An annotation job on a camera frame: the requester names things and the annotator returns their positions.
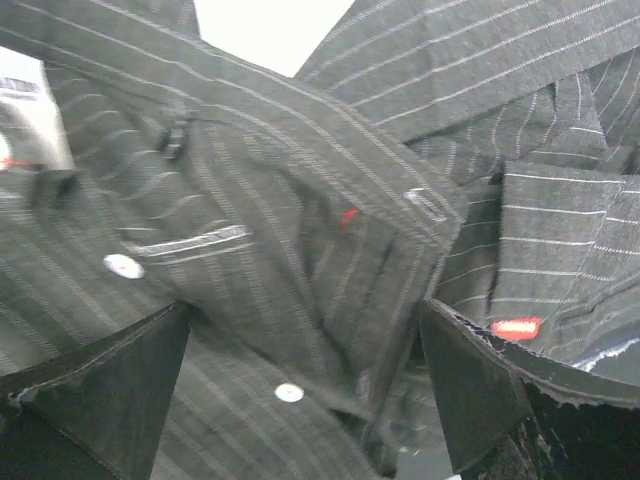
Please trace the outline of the dark pinstriped shirt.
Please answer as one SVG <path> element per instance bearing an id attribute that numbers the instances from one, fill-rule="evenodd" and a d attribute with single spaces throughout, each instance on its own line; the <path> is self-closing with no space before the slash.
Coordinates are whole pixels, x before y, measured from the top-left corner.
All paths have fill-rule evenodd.
<path id="1" fill-rule="evenodd" d="M 449 457 L 424 303 L 639 389 L 639 5 L 356 1 L 287 77 L 191 1 L 5 1 L 1 378 L 172 304 L 148 479 Z"/>

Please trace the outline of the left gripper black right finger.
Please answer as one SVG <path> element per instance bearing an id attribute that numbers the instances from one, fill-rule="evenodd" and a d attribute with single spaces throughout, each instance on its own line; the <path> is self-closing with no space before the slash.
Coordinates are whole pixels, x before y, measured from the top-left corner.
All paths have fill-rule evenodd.
<path id="1" fill-rule="evenodd" d="M 540 357 L 436 300 L 420 336 L 462 478 L 638 478 L 637 386 Z"/>

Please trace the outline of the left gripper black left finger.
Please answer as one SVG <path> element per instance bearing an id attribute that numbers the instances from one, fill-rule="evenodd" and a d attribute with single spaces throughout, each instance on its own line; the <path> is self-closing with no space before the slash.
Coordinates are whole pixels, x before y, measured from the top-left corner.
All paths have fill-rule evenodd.
<path id="1" fill-rule="evenodd" d="M 172 304 L 1 378 L 4 479 L 148 479 L 190 333 Z"/>

